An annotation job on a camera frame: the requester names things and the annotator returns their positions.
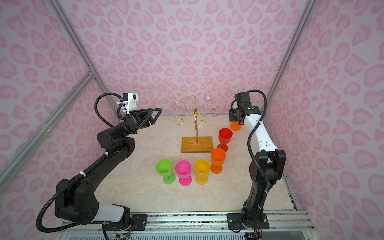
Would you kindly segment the red wine glass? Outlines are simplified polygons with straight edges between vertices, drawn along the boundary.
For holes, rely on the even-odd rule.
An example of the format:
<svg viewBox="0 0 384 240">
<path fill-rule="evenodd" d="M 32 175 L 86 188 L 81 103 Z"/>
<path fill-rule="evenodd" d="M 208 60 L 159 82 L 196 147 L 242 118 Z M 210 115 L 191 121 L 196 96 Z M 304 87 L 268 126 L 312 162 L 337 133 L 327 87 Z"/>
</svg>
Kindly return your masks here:
<svg viewBox="0 0 384 240">
<path fill-rule="evenodd" d="M 233 136 L 233 132 L 231 129 L 228 128 L 222 128 L 219 130 L 219 144 L 217 148 L 224 150 L 225 152 L 228 151 L 228 143 L 231 141 Z"/>
</svg>

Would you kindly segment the yellow wine glass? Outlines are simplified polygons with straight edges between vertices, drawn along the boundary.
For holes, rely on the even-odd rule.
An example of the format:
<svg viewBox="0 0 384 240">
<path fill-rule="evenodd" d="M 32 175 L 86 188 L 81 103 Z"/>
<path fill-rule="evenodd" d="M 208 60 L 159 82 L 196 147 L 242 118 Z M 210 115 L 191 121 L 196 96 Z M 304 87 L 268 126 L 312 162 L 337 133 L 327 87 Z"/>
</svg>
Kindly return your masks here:
<svg viewBox="0 0 384 240">
<path fill-rule="evenodd" d="M 199 185 L 205 185 L 208 182 L 208 175 L 211 170 L 211 165 L 204 159 L 197 160 L 194 163 L 194 170 L 196 174 L 196 182 Z"/>
</svg>

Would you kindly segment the orange wine glass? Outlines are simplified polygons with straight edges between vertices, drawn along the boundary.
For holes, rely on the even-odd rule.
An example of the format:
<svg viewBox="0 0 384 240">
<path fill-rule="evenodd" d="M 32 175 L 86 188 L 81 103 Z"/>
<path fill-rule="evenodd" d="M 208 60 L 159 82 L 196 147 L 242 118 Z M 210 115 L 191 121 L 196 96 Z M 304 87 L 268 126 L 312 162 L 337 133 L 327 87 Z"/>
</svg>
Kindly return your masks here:
<svg viewBox="0 0 384 240">
<path fill-rule="evenodd" d="M 241 129 L 242 125 L 240 124 L 240 122 L 231 122 L 230 124 L 230 128 L 232 131 L 239 131 Z"/>
<path fill-rule="evenodd" d="M 221 148 L 216 148 L 211 151 L 211 172 L 220 174 L 223 171 L 223 163 L 227 157 L 226 152 Z"/>
</svg>

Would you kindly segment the pink wine glass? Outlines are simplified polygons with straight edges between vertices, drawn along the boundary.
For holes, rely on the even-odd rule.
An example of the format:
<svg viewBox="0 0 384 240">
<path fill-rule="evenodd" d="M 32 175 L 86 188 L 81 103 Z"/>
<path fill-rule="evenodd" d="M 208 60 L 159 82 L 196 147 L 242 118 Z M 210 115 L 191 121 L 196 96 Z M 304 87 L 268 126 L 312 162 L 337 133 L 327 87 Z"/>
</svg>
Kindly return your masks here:
<svg viewBox="0 0 384 240">
<path fill-rule="evenodd" d="M 183 187 L 187 187 L 192 182 L 191 172 L 192 167 L 188 161 L 179 161 L 175 167 L 176 173 L 179 177 L 179 183 Z"/>
</svg>

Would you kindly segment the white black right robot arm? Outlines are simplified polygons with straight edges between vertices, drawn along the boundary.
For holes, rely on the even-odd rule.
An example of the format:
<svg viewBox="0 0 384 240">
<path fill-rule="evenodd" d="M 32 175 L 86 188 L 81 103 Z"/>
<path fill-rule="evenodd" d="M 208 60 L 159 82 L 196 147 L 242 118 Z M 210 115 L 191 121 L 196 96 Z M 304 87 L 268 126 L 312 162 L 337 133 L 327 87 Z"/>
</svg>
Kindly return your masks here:
<svg viewBox="0 0 384 240">
<path fill-rule="evenodd" d="M 229 230 L 239 233 L 242 229 L 253 230 L 255 234 L 269 228 L 264 214 L 264 205 L 271 188 L 282 178 L 287 155 L 273 143 L 264 125 L 267 112 L 267 97 L 257 90 L 263 99 L 264 107 L 252 105 L 252 91 L 235 94 L 229 110 L 229 121 L 246 126 L 249 130 L 247 150 L 251 157 L 249 173 L 252 187 L 239 214 L 228 214 Z"/>
</svg>

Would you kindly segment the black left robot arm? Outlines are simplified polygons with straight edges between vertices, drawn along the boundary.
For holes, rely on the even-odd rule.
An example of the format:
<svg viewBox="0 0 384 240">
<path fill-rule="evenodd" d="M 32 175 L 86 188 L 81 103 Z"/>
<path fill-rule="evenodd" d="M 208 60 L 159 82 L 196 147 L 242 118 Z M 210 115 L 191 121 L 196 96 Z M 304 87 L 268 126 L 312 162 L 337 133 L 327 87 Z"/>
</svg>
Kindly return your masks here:
<svg viewBox="0 0 384 240">
<path fill-rule="evenodd" d="M 77 225 L 110 222 L 127 229 L 132 224 L 130 209 L 100 204 L 95 191 L 134 152 L 135 140 L 131 136 L 154 125 L 161 113 L 161 108 L 130 111 L 123 122 L 98 133 L 97 140 L 105 153 L 71 180 L 63 179 L 57 184 L 55 216 Z"/>
</svg>

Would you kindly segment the orange back wine glass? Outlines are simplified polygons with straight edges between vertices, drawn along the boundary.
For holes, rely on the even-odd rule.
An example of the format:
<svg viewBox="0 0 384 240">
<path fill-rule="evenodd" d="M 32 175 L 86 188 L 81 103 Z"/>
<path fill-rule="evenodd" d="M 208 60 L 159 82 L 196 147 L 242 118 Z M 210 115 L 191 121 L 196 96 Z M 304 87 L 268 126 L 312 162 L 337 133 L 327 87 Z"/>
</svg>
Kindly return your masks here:
<svg viewBox="0 0 384 240">
<path fill-rule="evenodd" d="M 239 131 L 241 129 L 242 125 L 240 124 L 240 122 L 231 122 L 230 124 L 230 128 L 232 131 Z"/>
</svg>

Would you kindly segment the green wine glass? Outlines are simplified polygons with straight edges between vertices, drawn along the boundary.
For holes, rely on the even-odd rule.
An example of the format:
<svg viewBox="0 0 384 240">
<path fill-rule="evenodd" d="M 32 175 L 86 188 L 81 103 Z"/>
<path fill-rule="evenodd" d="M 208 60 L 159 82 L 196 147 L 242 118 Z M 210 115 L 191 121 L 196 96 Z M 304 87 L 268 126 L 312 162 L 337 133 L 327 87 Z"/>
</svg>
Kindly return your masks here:
<svg viewBox="0 0 384 240">
<path fill-rule="evenodd" d="M 162 159 L 156 164 L 156 170 L 163 177 L 163 182 L 166 185 L 171 185 L 175 182 L 176 176 L 173 173 L 173 163 L 169 159 Z"/>
</svg>

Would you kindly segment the orange front wine glass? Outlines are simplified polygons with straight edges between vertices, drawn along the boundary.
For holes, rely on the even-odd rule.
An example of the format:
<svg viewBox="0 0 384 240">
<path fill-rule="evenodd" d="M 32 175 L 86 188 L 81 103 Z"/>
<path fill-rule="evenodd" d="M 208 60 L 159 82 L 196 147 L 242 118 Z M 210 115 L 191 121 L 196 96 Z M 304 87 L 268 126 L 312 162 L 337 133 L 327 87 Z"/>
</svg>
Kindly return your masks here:
<svg viewBox="0 0 384 240">
<path fill-rule="evenodd" d="M 220 174 L 223 171 L 223 163 L 227 157 L 226 152 L 221 148 L 216 148 L 211 151 L 211 172 Z"/>
</svg>

